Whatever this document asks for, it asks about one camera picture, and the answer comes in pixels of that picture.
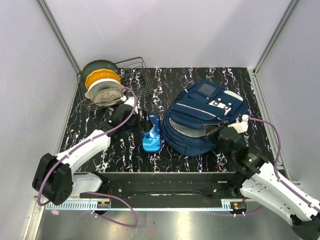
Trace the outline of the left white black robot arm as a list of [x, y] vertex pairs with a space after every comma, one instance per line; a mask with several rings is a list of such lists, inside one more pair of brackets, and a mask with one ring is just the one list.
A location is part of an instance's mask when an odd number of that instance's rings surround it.
[[108, 193], [108, 179], [98, 172], [76, 175], [75, 172], [96, 154], [107, 150], [126, 132], [148, 132], [153, 127], [148, 112], [139, 110], [134, 97], [118, 105], [89, 136], [70, 149], [40, 158], [32, 187], [38, 196], [60, 205], [71, 195], [93, 194], [103, 198]]

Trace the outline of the navy blue student backpack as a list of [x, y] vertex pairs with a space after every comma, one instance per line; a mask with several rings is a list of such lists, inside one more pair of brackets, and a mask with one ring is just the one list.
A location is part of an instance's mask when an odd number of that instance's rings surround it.
[[234, 124], [249, 107], [242, 96], [209, 80], [182, 90], [166, 110], [162, 136], [174, 150], [196, 157], [216, 148], [205, 133], [205, 125]]

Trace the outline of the blue pencil case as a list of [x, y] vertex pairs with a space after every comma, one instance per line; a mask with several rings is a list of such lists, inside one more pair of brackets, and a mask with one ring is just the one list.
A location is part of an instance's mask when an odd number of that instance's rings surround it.
[[162, 129], [159, 115], [149, 113], [149, 118], [153, 123], [151, 131], [142, 131], [142, 149], [147, 153], [157, 153], [162, 148]]

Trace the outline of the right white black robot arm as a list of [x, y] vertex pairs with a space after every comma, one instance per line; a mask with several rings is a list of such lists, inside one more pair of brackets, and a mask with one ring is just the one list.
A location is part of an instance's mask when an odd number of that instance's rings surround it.
[[242, 134], [251, 117], [230, 124], [205, 124], [206, 137], [223, 152], [235, 171], [226, 183], [215, 183], [213, 195], [221, 198], [251, 199], [284, 219], [302, 240], [320, 238], [320, 202], [299, 189], [253, 148], [246, 146]]

